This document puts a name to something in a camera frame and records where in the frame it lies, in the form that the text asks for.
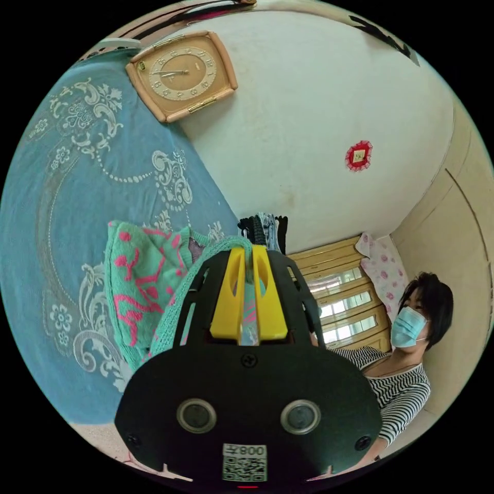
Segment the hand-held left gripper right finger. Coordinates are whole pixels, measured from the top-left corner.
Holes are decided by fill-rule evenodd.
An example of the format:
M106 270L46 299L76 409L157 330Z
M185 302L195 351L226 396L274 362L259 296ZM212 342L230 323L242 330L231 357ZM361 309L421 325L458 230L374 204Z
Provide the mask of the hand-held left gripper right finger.
M259 340L284 340L287 325L274 273L264 246L252 247L257 334Z

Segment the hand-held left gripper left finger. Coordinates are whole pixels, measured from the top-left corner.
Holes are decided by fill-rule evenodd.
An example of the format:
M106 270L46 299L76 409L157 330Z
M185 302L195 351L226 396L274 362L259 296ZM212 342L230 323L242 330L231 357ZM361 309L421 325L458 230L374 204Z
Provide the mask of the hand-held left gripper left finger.
M226 255L226 265L210 333L218 340L240 340L244 314L245 250L232 249L221 254Z

